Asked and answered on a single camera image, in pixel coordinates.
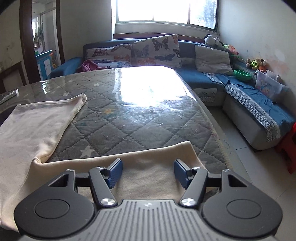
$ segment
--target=white star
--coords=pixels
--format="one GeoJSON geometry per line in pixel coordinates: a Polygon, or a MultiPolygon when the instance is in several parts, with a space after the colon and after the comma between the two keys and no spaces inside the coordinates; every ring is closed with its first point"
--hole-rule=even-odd
{"type": "Polygon", "coordinates": [[[90,146],[88,145],[87,147],[85,147],[84,150],[80,150],[82,152],[80,158],[87,156],[87,157],[91,157],[91,153],[94,151],[93,149],[90,148],[90,146]]]}

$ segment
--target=red chair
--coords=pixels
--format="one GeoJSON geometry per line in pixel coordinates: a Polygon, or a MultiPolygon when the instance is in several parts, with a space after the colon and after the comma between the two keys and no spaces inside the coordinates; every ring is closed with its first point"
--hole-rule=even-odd
{"type": "Polygon", "coordinates": [[[292,130],[281,140],[275,147],[276,152],[284,152],[289,161],[286,161],[287,168],[290,174],[296,170],[296,123],[292,130]]]}

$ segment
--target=window frame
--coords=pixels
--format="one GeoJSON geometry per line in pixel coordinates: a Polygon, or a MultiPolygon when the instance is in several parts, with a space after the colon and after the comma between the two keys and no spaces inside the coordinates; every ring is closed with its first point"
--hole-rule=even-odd
{"type": "Polygon", "coordinates": [[[182,25],[182,26],[189,26],[194,28],[200,28],[212,32],[218,32],[218,21],[219,21],[219,0],[216,0],[216,21],[215,21],[215,29],[208,28],[200,25],[195,25],[190,23],[190,4],[189,4],[189,10],[188,10],[188,18],[187,23],[176,23],[176,22],[167,22],[167,21],[155,21],[152,20],[129,20],[129,21],[119,21],[118,20],[118,0],[116,0],[116,23],[170,23],[170,24],[176,24],[176,25],[182,25]]]}

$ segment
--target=sofa backrest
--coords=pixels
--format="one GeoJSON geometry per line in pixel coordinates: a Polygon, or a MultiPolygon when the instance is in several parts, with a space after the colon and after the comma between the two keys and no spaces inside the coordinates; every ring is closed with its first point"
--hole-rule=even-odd
{"type": "MultiPolygon", "coordinates": [[[[141,39],[114,39],[109,41],[103,41],[103,42],[97,42],[97,43],[91,43],[86,44],[83,46],[83,59],[85,59],[86,56],[86,50],[87,49],[93,49],[93,48],[108,48],[113,47],[119,44],[132,44],[135,41],[138,41],[141,39]]],[[[182,58],[182,64],[192,64],[195,60],[195,45],[202,45],[207,46],[210,48],[215,48],[213,46],[205,45],[202,43],[196,43],[196,42],[189,42],[189,41],[183,41],[179,40],[179,47],[180,47],[180,55],[182,58]]],[[[230,51],[223,49],[223,51],[226,51],[231,56],[230,51]]]]}

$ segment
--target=green bowl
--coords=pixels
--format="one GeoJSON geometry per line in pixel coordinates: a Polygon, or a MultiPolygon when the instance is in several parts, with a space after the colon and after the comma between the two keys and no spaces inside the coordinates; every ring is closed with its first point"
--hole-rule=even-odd
{"type": "Polygon", "coordinates": [[[237,69],[234,71],[234,76],[242,82],[249,82],[252,79],[252,76],[250,74],[237,69]]]}

